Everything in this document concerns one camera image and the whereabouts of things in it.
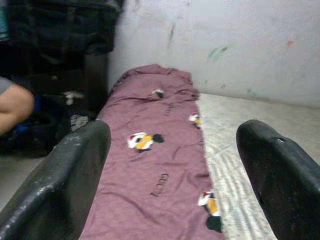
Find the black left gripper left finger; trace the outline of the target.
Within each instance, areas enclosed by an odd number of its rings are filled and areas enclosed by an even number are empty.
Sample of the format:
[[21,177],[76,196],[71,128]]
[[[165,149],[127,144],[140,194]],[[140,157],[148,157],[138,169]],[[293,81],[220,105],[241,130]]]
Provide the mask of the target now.
[[66,135],[0,211],[0,240],[78,240],[110,145],[100,120]]

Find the large black duffel bag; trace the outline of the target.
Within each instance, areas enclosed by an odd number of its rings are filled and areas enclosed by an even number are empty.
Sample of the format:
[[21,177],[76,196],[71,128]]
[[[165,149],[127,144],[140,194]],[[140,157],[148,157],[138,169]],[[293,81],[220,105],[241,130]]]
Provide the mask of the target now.
[[8,0],[10,40],[62,55],[103,55],[114,49],[125,0]]

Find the white patterned quilted mattress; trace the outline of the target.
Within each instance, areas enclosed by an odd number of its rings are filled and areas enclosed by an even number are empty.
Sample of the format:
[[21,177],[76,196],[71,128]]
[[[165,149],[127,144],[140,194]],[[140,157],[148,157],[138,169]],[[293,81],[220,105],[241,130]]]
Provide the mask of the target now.
[[320,165],[320,109],[202,93],[197,101],[205,157],[226,240],[277,240],[240,159],[236,132],[262,121]]

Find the black bag with white print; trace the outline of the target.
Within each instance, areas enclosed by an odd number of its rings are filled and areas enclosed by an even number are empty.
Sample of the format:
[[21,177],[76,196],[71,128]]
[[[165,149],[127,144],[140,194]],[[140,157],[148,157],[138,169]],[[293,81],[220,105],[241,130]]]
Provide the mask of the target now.
[[35,96],[35,139],[49,153],[66,135],[95,119],[87,108],[86,96],[81,92],[37,94]]

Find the person in pink shirt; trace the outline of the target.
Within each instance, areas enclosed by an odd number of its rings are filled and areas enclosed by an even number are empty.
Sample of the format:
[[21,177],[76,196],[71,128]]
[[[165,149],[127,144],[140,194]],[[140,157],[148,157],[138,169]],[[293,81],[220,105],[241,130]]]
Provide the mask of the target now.
[[35,98],[30,90],[0,77],[0,137],[25,121],[34,105]]

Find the purple cartoon print blanket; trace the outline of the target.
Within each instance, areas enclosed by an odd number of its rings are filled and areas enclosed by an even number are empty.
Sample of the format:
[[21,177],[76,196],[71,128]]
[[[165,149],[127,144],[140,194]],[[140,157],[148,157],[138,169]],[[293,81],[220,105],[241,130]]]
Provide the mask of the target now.
[[98,115],[111,145],[79,240],[225,240],[191,75],[127,71]]

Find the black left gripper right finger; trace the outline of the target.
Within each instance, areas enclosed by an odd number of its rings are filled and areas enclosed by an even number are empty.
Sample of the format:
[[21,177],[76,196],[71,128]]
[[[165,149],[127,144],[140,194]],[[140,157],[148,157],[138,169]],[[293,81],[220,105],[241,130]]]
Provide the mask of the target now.
[[278,240],[320,240],[320,166],[259,120],[236,131],[240,159]]

